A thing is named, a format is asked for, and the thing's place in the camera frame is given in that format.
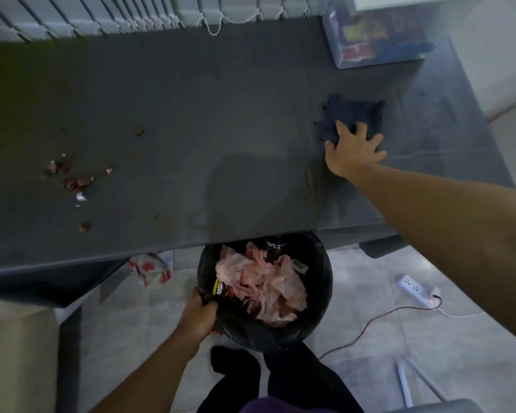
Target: power strip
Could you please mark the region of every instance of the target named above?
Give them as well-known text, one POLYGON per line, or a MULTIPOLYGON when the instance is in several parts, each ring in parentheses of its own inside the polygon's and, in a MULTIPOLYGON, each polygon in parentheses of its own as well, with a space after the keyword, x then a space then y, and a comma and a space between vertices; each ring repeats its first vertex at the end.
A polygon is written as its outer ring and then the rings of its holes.
POLYGON ((440 301, 432 297, 432 294, 439 296, 439 289, 436 289, 433 293, 428 293, 427 290, 420 285, 418 282, 409 277, 409 275, 403 275, 397 279, 397 283, 406 292, 411 294, 419 303, 425 305, 427 308, 436 308, 440 305, 440 301))

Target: black garbage bag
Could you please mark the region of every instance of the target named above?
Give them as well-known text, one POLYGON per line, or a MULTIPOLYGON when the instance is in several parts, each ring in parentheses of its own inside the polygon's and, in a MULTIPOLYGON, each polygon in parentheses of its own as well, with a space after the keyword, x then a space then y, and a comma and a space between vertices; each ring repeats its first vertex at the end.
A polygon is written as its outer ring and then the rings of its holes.
POLYGON ((206 246, 202 251, 197 273, 199 290, 205 300, 212 298, 218 302, 216 328, 243 347, 264 353, 294 347, 313 332, 329 306, 332 295, 332 268, 327 251, 312 232, 248 239, 225 245, 244 254, 249 242, 254 242, 263 250, 268 248, 268 242, 282 243, 283 254, 309 267, 303 277, 308 294, 308 308, 297 313, 298 319, 287 323, 283 328, 272 328, 263 321, 254 319, 240 303, 212 296, 216 281, 216 263, 220 260, 222 243, 206 246))

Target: red wire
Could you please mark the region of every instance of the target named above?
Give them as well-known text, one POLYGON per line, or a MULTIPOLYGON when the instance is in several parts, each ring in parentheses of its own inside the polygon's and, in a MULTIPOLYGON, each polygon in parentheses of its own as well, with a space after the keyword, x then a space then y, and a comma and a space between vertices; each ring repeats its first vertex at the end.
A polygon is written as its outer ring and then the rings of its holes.
POLYGON ((381 317, 384 317, 384 316, 387 316, 389 315, 390 313, 393 313, 393 312, 397 312, 398 310, 401 310, 402 308, 413 308, 413 309, 416 309, 416 310, 426 310, 426 311, 430 311, 430 310, 437 310, 441 307, 441 303, 443 302, 443 300, 441 299, 441 297, 439 296, 432 296, 432 297, 435 297, 437 298, 438 300, 440 300, 440 304, 438 304, 436 307, 433 307, 433 308, 423 308, 423 307, 413 307, 411 305, 404 305, 403 307, 397 307, 395 308, 394 310, 391 310, 389 311, 388 313, 384 313, 384 314, 381 314, 380 316, 377 316, 371 320, 369 320, 367 322, 367 324, 365 325, 365 327, 363 328, 363 330, 361 331, 361 333, 359 334, 359 336, 351 343, 349 344, 346 344, 344 346, 339 346, 339 347, 336 347, 336 348, 333 348, 331 349, 330 351, 327 351, 325 352, 323 355, 321 355, 318 359, 321 360, 323 357, 327 356, 328 354, 332 353, 332 352, 335 352, 335 351, 338 351, 339 349, 344 349, 344 348, 347 348, 347 347, 350 347, 352 345, 354 345, 362 336, 363 334, 365 333, 365 331, 367 330, 367 328, 369 327, 369 325, 374 322, 376 319, 380 319, 381 317))

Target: table surface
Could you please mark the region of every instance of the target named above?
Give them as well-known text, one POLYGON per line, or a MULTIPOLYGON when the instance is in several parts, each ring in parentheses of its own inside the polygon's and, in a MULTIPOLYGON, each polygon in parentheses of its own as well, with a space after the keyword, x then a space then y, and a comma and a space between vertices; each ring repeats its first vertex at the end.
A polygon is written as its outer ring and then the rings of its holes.
POLYGON ((323 163, 333 92, 387 100, 383 165, 513 185, 449 41, 352 70, 318 18, 3 45, 0 274, 381 223, 323 163), (40 179, 63 153, 87 202, 40 179))

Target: clear plastic container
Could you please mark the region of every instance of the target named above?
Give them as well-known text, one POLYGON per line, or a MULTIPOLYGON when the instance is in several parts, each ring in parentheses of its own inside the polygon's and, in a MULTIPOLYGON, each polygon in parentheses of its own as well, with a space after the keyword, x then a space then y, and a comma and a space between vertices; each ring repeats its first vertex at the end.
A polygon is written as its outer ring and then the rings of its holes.
POLYGON ((392 0, 395 6, 373 10, 356 1, 325 3, 323 26, 337 68, 423 59, 481 0, 392 0))

